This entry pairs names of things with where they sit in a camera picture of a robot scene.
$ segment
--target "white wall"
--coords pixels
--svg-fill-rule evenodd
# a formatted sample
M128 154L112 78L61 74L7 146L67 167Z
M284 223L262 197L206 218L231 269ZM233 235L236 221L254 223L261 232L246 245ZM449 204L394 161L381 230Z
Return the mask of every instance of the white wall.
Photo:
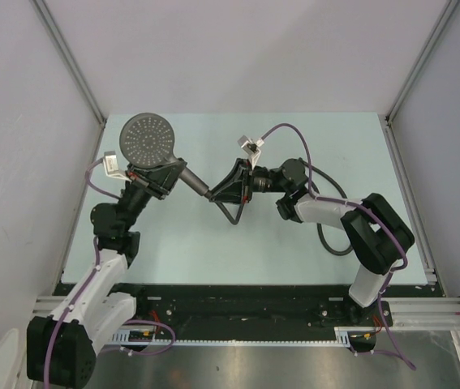
M460 10L394 128L437 266L460 295Z
M104 112L387 113L446 0L48 0Z
M30 2L0 1L0 338L55 276L98 132Z

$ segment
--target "tabletop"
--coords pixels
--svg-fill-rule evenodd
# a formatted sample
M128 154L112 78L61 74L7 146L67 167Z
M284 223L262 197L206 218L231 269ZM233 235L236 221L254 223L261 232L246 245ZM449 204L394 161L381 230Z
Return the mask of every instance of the tabletop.
M118 139L131 114L109 116L98 157L116 151L120 167L127 161ZM246 158L237 140L258 139L269 128L289 122L307 140L312 163L331 175L350 199L380 193L410 226L385 137L376 113L221 113L162 114L175 132L174 154L210 187ZM281 128L267 138L259 165L276 168L288 158L303 157L299 137ZM313 176L324 195L339 194ZM92 174L102 189L118 193L120 180L107 178L102 167ZM283 220L275 201L280 194L256 194L237 226L220 210L179 181L164 200L152 199L132 228L141 232L140 252L122 282L134 284L351 284L359 268L354 253L335 257L321 245L315 224ZM76 283L94 260L91 209L112 199L88 189L76 226L63 283ZM331 246L347 247L343 231L324 227ZM392 284L426 284L419 252L408 252L409 266Z

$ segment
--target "metal floor plate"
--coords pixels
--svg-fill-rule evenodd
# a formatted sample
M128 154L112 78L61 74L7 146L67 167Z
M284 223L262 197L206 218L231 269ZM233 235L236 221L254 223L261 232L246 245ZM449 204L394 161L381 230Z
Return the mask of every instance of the metal floor plate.
M354 357L344 348L176 347L149 358L107 353L87 388L460 389L460 364L447 331L395 335L417 371L392 357ZM391 349L386 335L378 342L379 349Z

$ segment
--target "cable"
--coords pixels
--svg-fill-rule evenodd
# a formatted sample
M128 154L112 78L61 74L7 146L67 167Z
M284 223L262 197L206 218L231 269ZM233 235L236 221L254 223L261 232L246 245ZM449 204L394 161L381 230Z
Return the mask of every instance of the cable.
M376 326L376 334L379 334L383 330L383 323L377 318L377 316L373 315L374 318L374 325Z
M232 224L232 225L237 225L240 221L240 216L243 215L243 210L244 206L246 205L245 203L242 203L239 205L239 209L237 211L237 216L233 218L233 216L230 214L230 211L228 211L228 208L225 207L223 203L215 202L215 205L219 207L219 209L224 213L224 216L226 216L226 219Z
M309 167L309 164L305 161L305 160L302 160L300 158L300 160L302 161L303 165L308 168ZM339 194L344 198L346 199L346 193L345 191L343 190L343 188L340 186L340 184L338 184L332 177L330 177L326 172L324 172L323 170L320 170L318 169L316 166L312 166L311 165L311 169L314 170L316 173L318 173L319 175L321 175L324 179L326 179L332 186L334 186L334 188L336 188L336 190L339 192ZM315 191L315 192L318 192L320 193L320 190L318 189L318 186L316 186L316 184L314 182L311 182L311 186L312 186L312 189ZM324 229L323 229L323 226L321 225L321 223L316 223L316 231L318 232L318 238L320 239L320 242L321 242L321 245L324 247L324 249L326 249L330 254L332 255L336 255L337 257L344 257L345 255L348 255L352 252L352 245L349 245L346 249L344 249L343 251L340 251L340 250L335 250L333 249L330 244L327 242L327 239L325 239L325 235L324 235Z
M309 147L307 145L307 142L305 141L305 138L303 137L303 135L300 132L300 130L298 128L296 128L295 126L293 126L292 124L289 124L289 123L277 124L276 126L271 128L269 131L267 131L264 134L264 136L262 136L262 140L265 140L275 130L277 130L278 128L284 127L284 126L289 127L294 132L296 132L296 134L298 135L298 137L302 141L303 148L305 149L305 153L307 154L307 162L308 162L308 164L310 166L312 166L311 153L309 152ZM390 331L389 325L386 322L386 318L383 315L383 307L381 305L381 298L382 298L383 293L385 292L386 288L388 287L390 281L392 280L393 273L395 271L403 270L408 266L408 258L406 256L406 253L405 253L404 249L401 247L401 244L399 243L397 238L390 232L388 227L386 227L385 223L383 223L381 221L381 219L374 214L374 212L372 212L370 209L364 207L362 204L350 202L350 201L347 201L345 199L334 199L334 198L330 198L330 197L318 196L317 194L315 194L313 189L312 189L312 169L309 169L309 186L308 186L307 190L309 192L309 195L312 198L314 198L315 201L326 201L328 203L338 203L338 204L343 204L345 206L350 206L350 207L354 207L356 209L359 209L365 215L370 216L370 218L372 220L374 220L374 222L376 222L380 226L380 228L383 230L383 232L389 237L390 241L392 241L392 243L395 245L396 249L398 250L399 255L401 256L402 265L392 267L389 270L389 274L387 275L387 277L385 279L385 282L381 286L380 291L379 291L379 293L377 295L377 308L378 308L378 310L380 312L381 321L383 322L383 325L385 326L386 333L389 336L389 338L390 338L390 340L392 342L392 345L396 349L397 353L394 353L392 351L385 351L385 350L380 350L380 351L377 351L376 353L377 354L384 354L384 355L391 355L391 356L398 357L399 359L403 360L411 370L417 370L417 367L408 358L406 358L406 356L402 353L401 349L399 348L399 344L395 340L395 338L393 336L393 333Z
M164 353L166 350L168 350L170 347L172 347L174 345L175 341L176 341L176 336L175 336L174 330L171 327L169 327L167 324L164 324L164 323L161 323L161 322L154 322L152 320L136 320L136 319L134 319L134 320L126 321L123 325L126 326L126 325L130 325L130 324L144 324L146 326L155 326L155 327L165 328L172 335L172 340L165 347L160 348L159 350L156 350L156 351L150 351L150 352L134 351L134 350L130 350L130 349L127 349L127 348L121 346L121 347L104 348L103 350L100 351L100 354L110 353L112 351L121 351L121 352L127 352L129 357L132 356L132 354L147 355L147 356L157 355L157 354Z
M94 185L91 182L91 175L92 175L92 170L96 168L101 162L103 161L103 158L100 158L99 160L95 160L85 171L85 181L87 181L87 185L91 186L96 192L101 193L102 195L104 194L105 196L112 197L113 199L119 200L119 196L116 194L110 193L107 190L100 189L98 186Z
M371 354L371 355L386 355L388 357L396 357L396 358L399 358L401 361L405 361L401 355L393 352L393 351L389 351L389 350L371 350L371 351L356 351L354 349L354 347L352 346L352 344L350 345L350 350L351 352L354 353L355 356L358 356L358 355L365 355L365 354Z
M157 312L155 310L151 310L150 315L154 318L154 322L161 323L161 320L159 319L159 316L157 316ZM156 327L155 333L158 333L160 330L161 330L160 327Z
M58 331L60 331L60 327L62 326L64 319L66 318L67 314L71 312L71 306L73 306L84 290L91 284L92 279L97 273L97 267L100 265L100 251L98 250L98 237L94 237L92 240L92 243L94 245L94 268L91 270L91 274L89 274L88 278L84 282L84 284L78 289L78 292L76 292L75 296L69 301L69 304L67 305L66 309L62 312L62 315L58 319L57 323L54 326L53 332L51 333L51 337L49 338L49 343L48 343L48 348L45 350L45 360L44 360L44 389L50 389L51 384L49 383L49 368L51 366L51 356L53 354L53 348L54 345L57 341L57 335Z

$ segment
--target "gray shower head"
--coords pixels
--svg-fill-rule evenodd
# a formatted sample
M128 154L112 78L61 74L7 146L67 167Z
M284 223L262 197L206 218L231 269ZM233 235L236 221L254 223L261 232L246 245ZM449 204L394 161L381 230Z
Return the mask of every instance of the gray shower head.
M151 169L174 158L174 130L155 113L139 113L122 128L119 147L135 167Z

